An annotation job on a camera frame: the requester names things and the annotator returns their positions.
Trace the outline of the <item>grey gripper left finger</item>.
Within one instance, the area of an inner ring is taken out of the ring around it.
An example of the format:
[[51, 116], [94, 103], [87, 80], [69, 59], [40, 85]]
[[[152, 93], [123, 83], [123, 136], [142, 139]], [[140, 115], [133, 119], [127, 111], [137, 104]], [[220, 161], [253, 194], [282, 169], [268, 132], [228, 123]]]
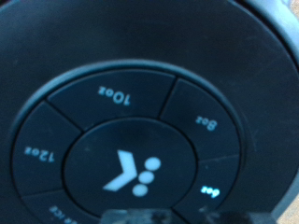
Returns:
[[169, 209], [109, 209], [100, 224], [175, 224], [175, 218]]

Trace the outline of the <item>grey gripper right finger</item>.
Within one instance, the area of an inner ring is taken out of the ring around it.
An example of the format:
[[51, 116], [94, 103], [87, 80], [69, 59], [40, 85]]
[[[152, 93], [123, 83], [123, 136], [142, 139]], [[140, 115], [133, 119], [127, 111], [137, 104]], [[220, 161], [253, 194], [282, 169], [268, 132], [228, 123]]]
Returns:
[[270, 213], [199, 210], [203, 219], [198, 224], [278, 224]]

